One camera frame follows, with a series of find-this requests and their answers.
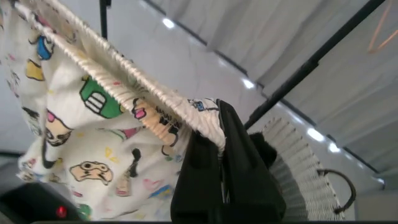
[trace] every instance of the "cloth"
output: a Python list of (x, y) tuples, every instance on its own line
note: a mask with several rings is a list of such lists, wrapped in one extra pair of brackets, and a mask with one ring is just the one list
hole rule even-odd
[(97, 37), (88, 46), (89, 30), (58, 4), (0, 1), (1, 73), (36, 135), (17, 176), (65, 184), (85, 220), (170, 220), (192, 130), (222, 153), (216, 102), (123, 73), (126, 61), (105, 60)]

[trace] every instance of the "orange wire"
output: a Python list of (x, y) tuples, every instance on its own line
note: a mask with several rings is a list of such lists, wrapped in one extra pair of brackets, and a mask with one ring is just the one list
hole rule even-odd
[(392, 40), (392, 38), (394, 38), (398, 34), (398, 30), (396, 30), (381, 45), (379, 45), (376, 49), (373, 49), (374, 42), (376, 41), (376, 38), (377, 38), (377, 36), (380, 33), (380, 29), (381, 29), (381, 27), (382, 27), (382, 25), (384, 23), (384, 20), (387, 17), (388, 12), (390, 11), (391, 5), (392, 5), (392, 0), (389, 1), (389, 4), (387, 5), (386, 9), (383, 12), (383, 15), (381, 16), (379, 24), (377, 25), (377, 28), (376, 28), (376, 30), (373, 33), (373, 37), (372, 37), (371, 42), (370, 42), (369, 47), (368, 47), (368, 53), (370, 53), (370, 54), (381, 50), (384, 46), (387, 45), (388, 42), (390, 42)]

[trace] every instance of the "white curtain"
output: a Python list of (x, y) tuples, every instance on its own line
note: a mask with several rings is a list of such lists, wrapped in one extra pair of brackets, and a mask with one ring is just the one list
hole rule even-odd
[[(162, 8), (167, 17), (179, 21), (205, 40), (208, 50), (225, 54), (243, 67), (252, 81), (262, 83), (266, 88), (297, 54), (304, 53), (306, 55), (301, 58), (308, 59), (310, 54), (302, 52), (304, 47), (309, 47), (307, 51), (312, 54), (366, 2), (150, 1)], [(286, 71), (290, 72), (288, 76), (300, 65), (292, 66), (292, 71)]]
[[(382, 172), (380, 177), (398, 174), (398, 38), (373, 54), (368, 46), (389, 3), (360, 23), (286, 97), (320, 132)], [(398, 29), (396, 15), (393, 1), (375, 47)]]

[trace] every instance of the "red light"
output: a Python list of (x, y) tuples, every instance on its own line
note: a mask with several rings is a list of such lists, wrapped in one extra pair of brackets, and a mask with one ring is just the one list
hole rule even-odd
[(65, 218), (67, 216), (67, 209), (64, 206), (59, 206), (57, 209), (57, 216), (59, 218)]

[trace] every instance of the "pink heart print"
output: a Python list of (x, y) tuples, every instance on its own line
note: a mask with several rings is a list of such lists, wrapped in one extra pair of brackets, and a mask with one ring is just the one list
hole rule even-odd
[(164, 180), (156, 180), (156, 181), (151, 181), (149, 179), (144, 179), (144, 187), (147, 190), (156, 190), (163, 184)]

